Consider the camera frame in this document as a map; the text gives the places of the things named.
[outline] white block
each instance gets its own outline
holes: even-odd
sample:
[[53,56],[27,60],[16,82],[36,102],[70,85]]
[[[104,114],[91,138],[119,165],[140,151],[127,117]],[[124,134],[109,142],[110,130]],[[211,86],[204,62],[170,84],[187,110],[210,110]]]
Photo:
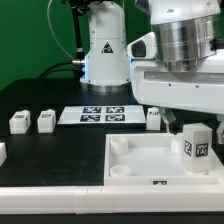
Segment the white block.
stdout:
[[52,133],[56,124],[56,116],[54,110],[42,111],[38,120],[39,133]]
[[5,162],[6,158],[5,143],[0,143],[0,167]]
[[184,125],[182,161],[186,169],[200,172],[210,169],[212,129],[204,124]]
[[27,110],[16,112],[9,121],[11,134],[25,134],[31,124],[30,112]]
[[146,117],[146,130],[160,131],[161,116],[157,107],[149,108]]

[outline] green wall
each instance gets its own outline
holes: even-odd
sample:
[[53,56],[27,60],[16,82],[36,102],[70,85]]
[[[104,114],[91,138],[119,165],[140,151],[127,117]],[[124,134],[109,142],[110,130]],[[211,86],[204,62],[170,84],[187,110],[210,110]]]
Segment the green wall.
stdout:
[[[134,5],[135,0],[125,1],[128,43],[150,30],[149,18]],[[47,23],[48,0],[0,0],[0,90],[14,80],[36,78],[47,67],[68,60],[56,45]],[[80,18],[83,44],[88,52],[87,17]],[[55,0],[52,7],[52,24],[55,33],[72,55],[75,39],[69,5]],[[55,74],[52,77],[71,76]]]

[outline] cube with marker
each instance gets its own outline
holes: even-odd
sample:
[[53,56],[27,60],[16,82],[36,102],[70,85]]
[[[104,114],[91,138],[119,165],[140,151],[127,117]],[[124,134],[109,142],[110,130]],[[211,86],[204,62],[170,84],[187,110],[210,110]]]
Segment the cube with marker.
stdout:
[[28,110],[18,111],[9,121],[11,134],[25,134],[31,124]]
[[184,125],[182,161],[191,172],[210,168],[212,129],[202,123]]
[[56,124],[56,115],[54,110],[42,111],[38,120],[39,133],[52,133]]

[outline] white platform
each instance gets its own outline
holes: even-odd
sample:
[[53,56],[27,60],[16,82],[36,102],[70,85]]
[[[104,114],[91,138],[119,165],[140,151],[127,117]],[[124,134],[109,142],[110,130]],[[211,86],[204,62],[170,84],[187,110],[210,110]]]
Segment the white platform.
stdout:
[[[192,173],[182,163],[181,149],[172,150],[173,137],[172,134],[107,135],[104,184],[216,185],[224,181],[224,167],[213,150],[209,170]],[[111,145],[111,141],[117,138],[128,141],[128,150],[122,155],[114,153]]]

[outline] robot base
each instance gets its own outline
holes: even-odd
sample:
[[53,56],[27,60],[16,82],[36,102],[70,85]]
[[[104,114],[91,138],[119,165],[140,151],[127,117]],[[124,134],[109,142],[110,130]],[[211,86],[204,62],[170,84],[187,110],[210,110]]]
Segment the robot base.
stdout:
[[80,79],[80,85],[82,89],[87,89],[87,90],[99,92],[99,93],[116,93],[116,92],[127,91],[131,88],[130,81],[121,85],[97,85],[97,84],[86,82],[84,78]]

